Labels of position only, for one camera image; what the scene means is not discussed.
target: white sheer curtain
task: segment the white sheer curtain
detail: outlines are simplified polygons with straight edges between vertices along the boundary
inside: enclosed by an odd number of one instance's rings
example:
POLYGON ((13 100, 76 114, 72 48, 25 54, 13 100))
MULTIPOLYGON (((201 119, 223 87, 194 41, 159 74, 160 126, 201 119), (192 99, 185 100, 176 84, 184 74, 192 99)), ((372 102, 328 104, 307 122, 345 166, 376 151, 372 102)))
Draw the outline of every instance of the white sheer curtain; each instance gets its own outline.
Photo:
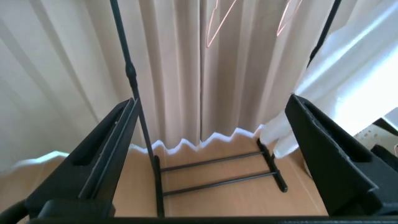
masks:
MULTIPOLYGON (((232 0, 221 0, 214 24, 232 0)), ((238 0, 209 48, 215 0, 119 0, 152 142, 255 131, 300 83, 333 0, 238 0)), ((341 27, 380 0, 343 1, 341 27)), ((132 96, 109 1, 0 1, 0 170, 70 152, 132 96)), ((137 125, 132 143, 145 147, 137 125)))
MULTIPOLYGON (((380 2, 368 14, 327 38, 295 93, 310 100, 354 135, 398 105, 398 1, 380 2)), ((284 112, 268 122, 261 140, 280 138, 274 153, 298 148, 284 112)))

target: copper wire hanger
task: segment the copper wire hanger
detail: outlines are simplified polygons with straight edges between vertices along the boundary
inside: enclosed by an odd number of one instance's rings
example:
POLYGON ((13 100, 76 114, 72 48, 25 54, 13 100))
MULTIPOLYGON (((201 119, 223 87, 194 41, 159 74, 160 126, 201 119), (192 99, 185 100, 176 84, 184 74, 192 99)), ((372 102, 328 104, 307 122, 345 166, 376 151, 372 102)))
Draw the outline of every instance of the copper wire hanger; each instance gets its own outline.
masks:
MULTIPOLYGON (((283 22, 283 20, 284 20, 284 18, 285 18, 287 9, 289 8, 289 4, 290 4, 291 1, 292 1, 292 0, 289 0, 289 1, 286 3, 285 9, 284 9, 284 13, 282 14, 282 17, 280 18, 280 21, 279 21, 279 25, 278 25, 278 30, 277 30, 277 32, 276 32, 276 36, 279 36, 279 34, 283 31, 283 29, 285 29, 285 26, 293 19, 294 15, 295 15, 296 12, 298 11, 298 9, 299 9, 299 7, 300 7, 300 5, 301 5, 301 2, 302 2, 303 0, 300 0, 300 2, 298 3, 298 5, 297 5, 296 9, 294 10, 293 14, 287 19, 287 21, 285 22, 285 24, 282 25, 282 22, 283 22)), ((216 9, 218 8, 218 0, 216 0, 216 5, 215 5, 213 11, 211 12, 211 17, 210 17, 209 26, 208 26, 207 31, 206 31, 206 47, 207 47, 207 48, 209 48, 210 45, 213 43, 213 41, 214 41, 214 39, 216 38, 218 32, 220 31, 221 26, 223 25, 223 23, 224 23, 225 19, 227 18, 229 12, 231 12, 231 9, 232 9, 232 7, 235 5, 235 3, 236 3, 236 0, 234 0, 234 2, 232 3, 232 5, 229 7, 229 9, 228 9, 228 11, 226 12, 226 14, 225 14, 223 20, 220 22, 220 24, 219 24, 219 26, 218 26, 216 32, 214 33, 213 37, 211 38, 211 40, 210 40, 210 42, 209 42, 208 39, 209 39, 209 34, 210 34, 211 25, 213 24, 214 13, 215 13, 216 9)))

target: white fabric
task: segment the white fabric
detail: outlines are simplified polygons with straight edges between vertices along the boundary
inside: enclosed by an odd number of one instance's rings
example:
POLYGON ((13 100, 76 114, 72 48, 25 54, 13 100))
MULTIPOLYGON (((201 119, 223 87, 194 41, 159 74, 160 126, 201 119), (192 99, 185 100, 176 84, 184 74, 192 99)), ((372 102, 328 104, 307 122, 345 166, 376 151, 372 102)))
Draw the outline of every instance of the white fabric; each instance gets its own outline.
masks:
MULTIPOLYGON (((332 33, 295 94, 310 100, 354 135, 398 105, 398 1, 383 1, 362 19, 332 33)), ((284 111, 268 122, 261 141, 276 158, 298 148, 284 111)))

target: wooden floor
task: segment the wooden floor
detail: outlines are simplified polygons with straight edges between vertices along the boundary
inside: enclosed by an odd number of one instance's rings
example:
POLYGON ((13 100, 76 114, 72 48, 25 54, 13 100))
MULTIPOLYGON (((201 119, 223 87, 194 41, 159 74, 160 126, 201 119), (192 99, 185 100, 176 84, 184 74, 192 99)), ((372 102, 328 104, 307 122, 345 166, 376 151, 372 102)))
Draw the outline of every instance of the wooden floor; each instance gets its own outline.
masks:
MULTIPOLYGON (((156 148, 161 167, 258 151, 256 140, 235 134, 230 142, 214 139, 195 152, 188 146, 169 155, 156 148)), ((0 179, 0 210, 26 197, 63 158, 21 167, 0 179)), ((317 189, 303 168, 300 151, 276 160, 289 190, 282 193, 272 176, 197 190, 164 198, 166 217, 327 215, 317 189)), ((162 174, 163 191, 177 190, 267 171, 261 155, 175 170, 162 174)), ((154 176, 149 157, 129 151, 113 200, 116 216, 155 217, 154 176)))

